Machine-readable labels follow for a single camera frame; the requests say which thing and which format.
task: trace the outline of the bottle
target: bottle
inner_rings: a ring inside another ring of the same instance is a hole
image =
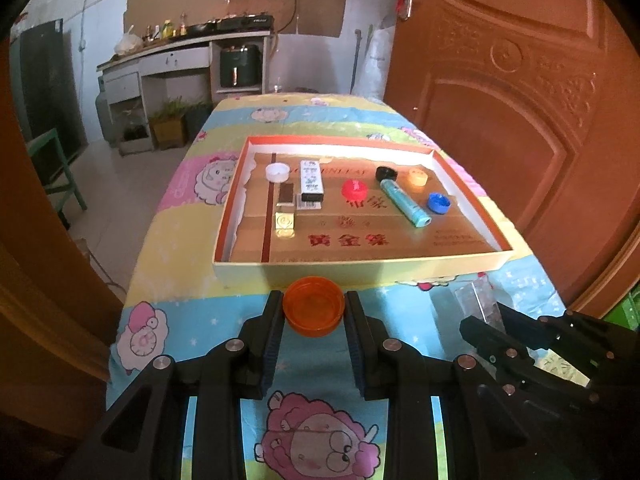
[[[376,168],[376,180],[380,189],[391,199],[396,207],[406,216],[415,227],[425,227],[430,224],[431,217],[422,209],[406,191],[396,183],[398,172],[393,168],[379,166]]]
[[[187,35],[187,25],[184,22],[184,20],[187,17],[187,15],[183,12],[180,17],[182,19],[182,21],[180,22],[180,35],[181,36],[186,36]]]
[[[171,20],[164,20],[164,25],[162,26],[162,39],[166,40],[167,38],[171,38],[174,35],[174,24]]]

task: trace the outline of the wooden door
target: wooden door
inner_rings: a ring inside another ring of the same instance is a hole
[[[566,303],[600,314],[592,283],[616,261],[620,296],[638,278],[639,96],[602,0],[414,0],[385,101],[486,189]]]
[[[0,41],[0,478],[12,478],[4,460],[11,446],[25,442],[22,436],[33,454],[12,452],[10,465],[33,472],[70,451],[68,444],[104,413],[108,345],[122,312],[47,199],[10,91],[6,38]]]

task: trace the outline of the white wall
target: white wall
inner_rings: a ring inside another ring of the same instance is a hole
[[[320,92],[348,93],[356,45],[355,29],[359,28],[363,34],[362,59],[369,24],[379,25],[386,15],[394,12],[395,2],[347,0],[339,38],[281,35],[271,61],[271,87],[278,84],[285,91],[306,87]],[[29,26],[63,19],[63,30],[70,35],[74,81],[89,142],[102,138],[95,110],[99,92],[95,67],[113,55],[113,47],[122,36],[122,15],[126,8],[127,0],[31,0],[25,8],[29,13]],[[79,50],[81,36],[85,42],[82,52]]]

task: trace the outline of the orange plastic lid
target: orange plastic lid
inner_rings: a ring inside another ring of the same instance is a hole
[[[282,307],[293,330],[307,337],[321,337],[340,324],[344,296],[331,280],[309,276],[289,285]]]
[[[422,187],[427,184],[427,179],[429,175],[427,175],[423,170],[418,170],[417,168],[411,168],[409,170],[409,182],[411,182],[414,186]]]

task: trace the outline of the small brown box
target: small brown box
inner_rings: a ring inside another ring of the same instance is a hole
[[[151,120],[150,126],[161,150],[181,148],[187,143],[184,115],[172,119]]]
[[[296,205],[293,196],[293,183],[292,182],[283,182],[280,184],[280,189],[278,190],[278,201],[276,202],[276,206],[293,206]]]

